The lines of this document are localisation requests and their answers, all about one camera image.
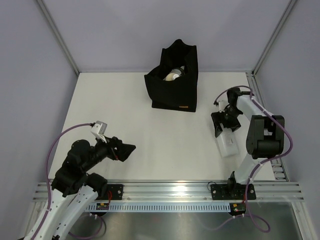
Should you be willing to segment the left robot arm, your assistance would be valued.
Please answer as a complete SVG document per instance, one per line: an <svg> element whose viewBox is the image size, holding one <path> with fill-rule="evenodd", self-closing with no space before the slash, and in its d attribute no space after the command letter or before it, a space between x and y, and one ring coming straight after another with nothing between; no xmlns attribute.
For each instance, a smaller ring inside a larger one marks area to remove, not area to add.
<svg viewBox="0 0 320 240"><path fill-rule="evenodd" d="M64 240L85 209L95 200L121 200L123 185L108 185L107 179L88 171L108 158L124 162L136 149L117 137L75 141L61 168L48 185L48 199L26 240Z"/></svg>

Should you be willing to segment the cream pump lotion bottle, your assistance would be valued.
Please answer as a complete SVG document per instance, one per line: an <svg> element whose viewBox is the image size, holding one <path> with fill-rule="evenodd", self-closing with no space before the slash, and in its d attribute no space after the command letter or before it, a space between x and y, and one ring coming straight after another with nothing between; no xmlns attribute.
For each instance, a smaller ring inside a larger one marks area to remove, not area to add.
<svg viewBox="0 0 320 240"><path fill-rule="evenodd" d="M174 72L169 73L163 80L166 82L174 81L175 79L179 78L180 75Z"/></svg>

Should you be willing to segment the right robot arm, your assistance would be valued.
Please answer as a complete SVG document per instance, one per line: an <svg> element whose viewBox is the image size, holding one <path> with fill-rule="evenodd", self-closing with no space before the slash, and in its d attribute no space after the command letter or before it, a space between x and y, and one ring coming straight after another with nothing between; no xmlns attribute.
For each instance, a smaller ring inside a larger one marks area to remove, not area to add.
<svg viewBox="0 0 320 240"><path fill-rule="evenodd" d="M222 157L237 153L235 131L241 127L238 119L240 115L249 120L249 127L245 140L246 155L226 183L210 185L213 200L256 199L253 186L255 176L266 161L280 156L284 150L284 117L267 111L257 102L250 87L246 91L241 89L241 86L235 86L224 91L227 104L217 99L214 101L219 110L211 113L211 119Z"/></svg>

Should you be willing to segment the amber soap bottle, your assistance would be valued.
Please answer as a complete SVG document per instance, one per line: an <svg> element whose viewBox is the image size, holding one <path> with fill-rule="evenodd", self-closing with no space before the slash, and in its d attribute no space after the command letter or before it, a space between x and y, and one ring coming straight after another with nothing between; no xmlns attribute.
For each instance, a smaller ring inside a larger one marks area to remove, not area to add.
<svg viewBox="0 0 320 240"><path fill-rule="evenodd" d="M183 65L181 67L175 67L171 72L179 76L183 76L185 74L185 66Z"/></svg>

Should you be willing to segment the white bottle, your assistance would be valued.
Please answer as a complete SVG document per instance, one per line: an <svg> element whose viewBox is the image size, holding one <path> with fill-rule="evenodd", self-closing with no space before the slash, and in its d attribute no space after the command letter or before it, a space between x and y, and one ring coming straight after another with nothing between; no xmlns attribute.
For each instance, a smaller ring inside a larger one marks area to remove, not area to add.
<svg viewBox="0 0 320 240"><path fill-rule="evenodd" d="M222 158L239 154L236 137L232 131L224 130L216 141Z"/></svg>

